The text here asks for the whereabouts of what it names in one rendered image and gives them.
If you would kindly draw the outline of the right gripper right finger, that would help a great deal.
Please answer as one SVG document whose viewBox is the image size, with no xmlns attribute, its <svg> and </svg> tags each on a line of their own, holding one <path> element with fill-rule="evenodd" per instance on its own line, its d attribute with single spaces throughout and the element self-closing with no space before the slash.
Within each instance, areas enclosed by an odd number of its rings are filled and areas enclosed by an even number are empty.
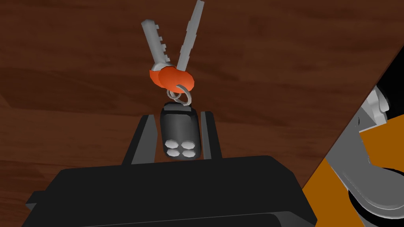
<svg viewBox="0 0 404 227">
<path fill-rule="evenodd" d="M 212 112 L 201 112 L 201 136 L 204 159 L 222 158 L 215 118 Z"/>
</svg>

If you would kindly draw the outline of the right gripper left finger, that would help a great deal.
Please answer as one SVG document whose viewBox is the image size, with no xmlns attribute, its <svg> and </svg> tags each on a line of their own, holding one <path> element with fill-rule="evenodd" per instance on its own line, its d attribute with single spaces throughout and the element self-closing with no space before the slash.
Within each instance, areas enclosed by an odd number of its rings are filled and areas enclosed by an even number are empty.
<svg viewBox="0 0 404 227">
<path fill-rule="evenodd" d="M 154 115 L 143 115 L 139 120 L 122 165 L 154 163 L 157 137 Z"/>
</svg>

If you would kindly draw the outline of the black key fob with keys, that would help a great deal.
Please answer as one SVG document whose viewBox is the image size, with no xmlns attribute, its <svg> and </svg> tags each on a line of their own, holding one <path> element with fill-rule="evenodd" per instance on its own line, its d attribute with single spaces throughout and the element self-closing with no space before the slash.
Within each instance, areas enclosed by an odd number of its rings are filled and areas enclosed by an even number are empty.
<svg viewBox="0 0 404 227">
<path fill-rule="evenodd" d="M 190 52 L 195 43 L 204 2 L 197 0 L 176 66 L 165 54 L 166 46 L 158 34 L 159 27 L 153 20 L 144 20 L 141 25 L 154 60 L 150 78 L 154 84 L 165 88 L 167 96 L 173 100 L 165 104 L 160 114 L 160 128 L 163 150 L 175 160 L 195 160 L 201 154 L 201 140 L 198 114 L 191 107 L 190 91 L 195 80 L 186 71 Z"/>
</svg>

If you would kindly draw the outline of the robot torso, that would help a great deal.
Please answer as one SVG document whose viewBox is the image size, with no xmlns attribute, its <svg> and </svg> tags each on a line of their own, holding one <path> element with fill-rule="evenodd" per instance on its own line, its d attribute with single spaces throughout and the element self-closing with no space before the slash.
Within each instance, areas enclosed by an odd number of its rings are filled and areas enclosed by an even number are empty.
<svg viewBox="0 0 404 227">
<path fill-rule="evenodd" d="M 388 110 L 374 87 L 325 157 L 364 227 L 404 227 L 404 172 L 373 165 L 360 136 L 386 124 Z"/>
</svg>

